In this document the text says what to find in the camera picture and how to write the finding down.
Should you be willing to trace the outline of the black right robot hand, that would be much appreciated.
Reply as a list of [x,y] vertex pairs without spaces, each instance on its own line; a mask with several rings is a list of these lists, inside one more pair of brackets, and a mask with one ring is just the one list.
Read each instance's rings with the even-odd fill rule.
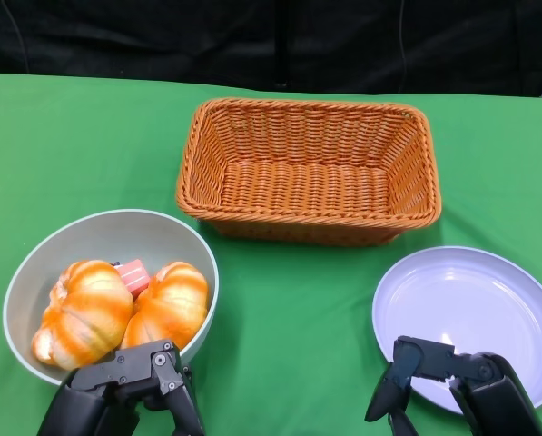
[[382,417],[394,435],[416,435],[406,409],[414,378],[447,382],[473,435],[542,435],[542,422],[511,364],[492,352],[457,354],[453,345],[400,336],[365,421]]

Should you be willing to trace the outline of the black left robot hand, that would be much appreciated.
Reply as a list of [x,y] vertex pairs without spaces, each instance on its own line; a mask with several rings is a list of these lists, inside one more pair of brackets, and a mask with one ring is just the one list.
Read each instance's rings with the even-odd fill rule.
[[169,411],[174,435],[203,435],[192,376],[170,340],[117,351],[111,360],[70,372],[56,392],[40,435],[132,435],[136,410]]

